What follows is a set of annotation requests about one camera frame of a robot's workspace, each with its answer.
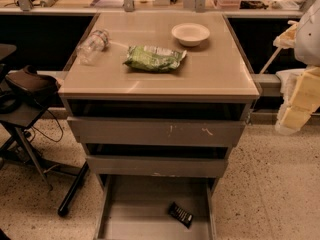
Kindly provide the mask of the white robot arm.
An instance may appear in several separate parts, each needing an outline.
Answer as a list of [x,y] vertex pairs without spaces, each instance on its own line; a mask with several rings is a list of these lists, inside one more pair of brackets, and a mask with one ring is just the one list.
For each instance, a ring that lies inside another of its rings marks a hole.
[[295,59],[305,69],[282,70],[276,73],[281,81],[283,104],[277,114],[275,129],[283,135],[298,132],[320,107],[320,0],[316,0],[299,22],[278,36],[273,45],[293,48]]

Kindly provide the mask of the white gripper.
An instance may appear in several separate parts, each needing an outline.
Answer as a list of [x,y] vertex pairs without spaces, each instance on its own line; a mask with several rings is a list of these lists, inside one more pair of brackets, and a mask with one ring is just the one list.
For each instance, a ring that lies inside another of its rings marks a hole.
[[304,71],[282,70],[276,76],[281,82],[283,103],[277,113],[275,130],[282,135],[291,135],[307,123],[311,117],[309,112],[320,107],[320,67],[311,66]]

